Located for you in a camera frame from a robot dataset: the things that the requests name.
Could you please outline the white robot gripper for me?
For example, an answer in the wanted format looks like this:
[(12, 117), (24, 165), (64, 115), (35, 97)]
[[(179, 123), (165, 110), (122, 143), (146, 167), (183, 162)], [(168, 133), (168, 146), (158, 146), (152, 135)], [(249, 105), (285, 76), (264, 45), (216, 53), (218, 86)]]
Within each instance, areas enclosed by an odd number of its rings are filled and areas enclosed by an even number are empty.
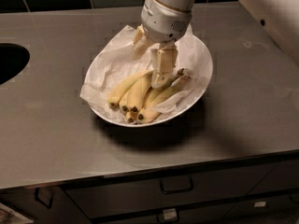
[[(135, 30), (133, 59), (140, 59), (156, 43), (178, 41), (186, 33), (192, 19), (191, 9), (182, 0), (145, 0), (141, 23)], [(153, 74), (151, 86), (162, 87), (173, 74), (178, 56), (174, 42), (151, 50)]]

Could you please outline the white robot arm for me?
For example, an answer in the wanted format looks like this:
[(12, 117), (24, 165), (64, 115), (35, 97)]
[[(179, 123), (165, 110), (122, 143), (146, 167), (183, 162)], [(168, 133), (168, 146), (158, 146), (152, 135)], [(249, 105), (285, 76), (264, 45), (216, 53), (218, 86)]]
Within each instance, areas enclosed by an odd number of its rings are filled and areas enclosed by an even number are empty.
[[(299, 62), (299, 0), (237, 0), (278, 46)], [(187, 31), (195, 0), (145, 0), (141, 25), (134, 38), (134, 57), (160, 46), (154, 58), (151, 86), (162, 87), (170, 78), (178, 52), (175, 43)]]

